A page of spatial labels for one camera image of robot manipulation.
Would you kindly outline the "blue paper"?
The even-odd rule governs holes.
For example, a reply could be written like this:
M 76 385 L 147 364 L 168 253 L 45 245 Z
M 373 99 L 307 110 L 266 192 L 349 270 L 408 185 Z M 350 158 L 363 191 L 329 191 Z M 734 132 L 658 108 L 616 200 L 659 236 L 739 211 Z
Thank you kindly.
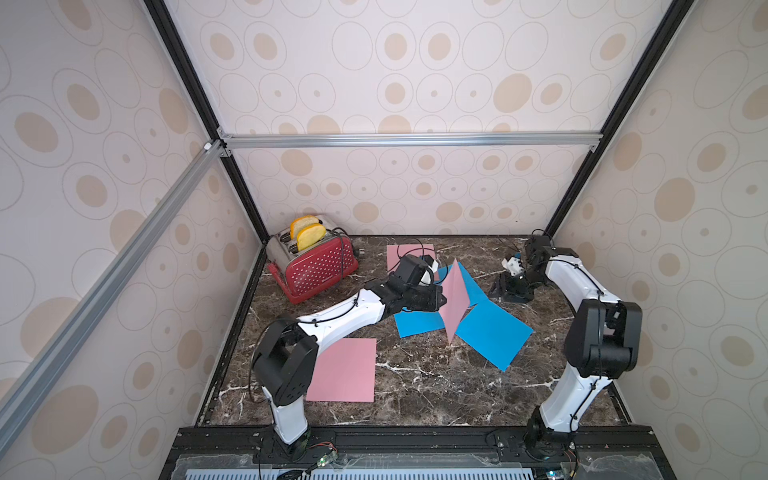
M 504 372 L 532 335 L 533 329 L 493 301 L 484 300 L 461 321 L 456 333 Z
M 473 307 L 488 297 L 466 268 L 459 263 L 459 268 L 467 289 L 469 306 Z M 403 312 L 394 316 L 398 334 L 401 338 L 428 333 L 444 328 L 444 322 L 438 312 Z

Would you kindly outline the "pink paper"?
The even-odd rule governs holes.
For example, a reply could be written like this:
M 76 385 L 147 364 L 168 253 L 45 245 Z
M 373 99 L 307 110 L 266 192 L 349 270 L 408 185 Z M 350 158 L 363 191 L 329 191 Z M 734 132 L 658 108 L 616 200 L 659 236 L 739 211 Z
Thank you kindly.
M 439 309 L 439 314 L 444 323 L 447 342 L 451 344 L 466 311 L 478 303 L 478 285 L 465 267 L 455 259 L 440 286 L 446 303 Z
M 368 403 L 374 401 L 376 340 L 344 338 L 317 358 L 306 400 Z
M 386 247 L 386 267 L 388 272 L 393 272 L 399 264 L 402 257 L 406 255 L 413 255 L 416 257 L 428 256 L 433 260 L 437 259 L 437 255 L 432 244 L 396 244 L 388 245 Z

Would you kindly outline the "pink paper back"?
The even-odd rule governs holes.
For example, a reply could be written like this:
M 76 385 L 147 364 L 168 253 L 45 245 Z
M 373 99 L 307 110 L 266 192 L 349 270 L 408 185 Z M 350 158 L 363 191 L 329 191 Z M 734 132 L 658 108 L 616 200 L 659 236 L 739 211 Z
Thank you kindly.
M 432 244 L 396 244 L 388 245 L 386 247 L 386 267 L 388 272 L 393 272 L 399 264 L 402 257 L 406 255 L 413 255 L 416 257 L 428 256 L 433 260 L 437 259 L 437 255 Z

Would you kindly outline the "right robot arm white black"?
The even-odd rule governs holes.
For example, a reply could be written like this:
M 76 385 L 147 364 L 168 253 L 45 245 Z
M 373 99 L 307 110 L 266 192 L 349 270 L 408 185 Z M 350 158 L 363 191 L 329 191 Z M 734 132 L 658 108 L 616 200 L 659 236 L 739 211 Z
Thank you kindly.
M 598 394 L 639 357 L 642 309 L 623 301 L 603 286 L 571 249 L 532 250 L 524 265 L 512 256 L 489 294 L 517 303 L 534 299 L 534 290 L 551 283 L 564 294 L 574 312 L 564 341 L 566 365 L 551 395 L 537 406 L 526 426 L 525 449 L 544 458 L 550 447 L 574 439 L 582 416 Z

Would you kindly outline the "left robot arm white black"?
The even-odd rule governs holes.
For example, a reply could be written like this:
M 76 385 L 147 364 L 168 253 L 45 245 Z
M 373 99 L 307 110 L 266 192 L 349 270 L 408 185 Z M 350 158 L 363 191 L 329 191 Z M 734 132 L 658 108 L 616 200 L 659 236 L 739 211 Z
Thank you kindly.
M 250 362 L 286 447 L 303 448 L 309 438 L 304 401 L 319 355 L 353 332 L 403 310 L 436 312 L 447 303 L 434 282 L 406 281 L 396 274 L 367 282 L 358 293 L 325 310 L 281 316 L 265 329 Z

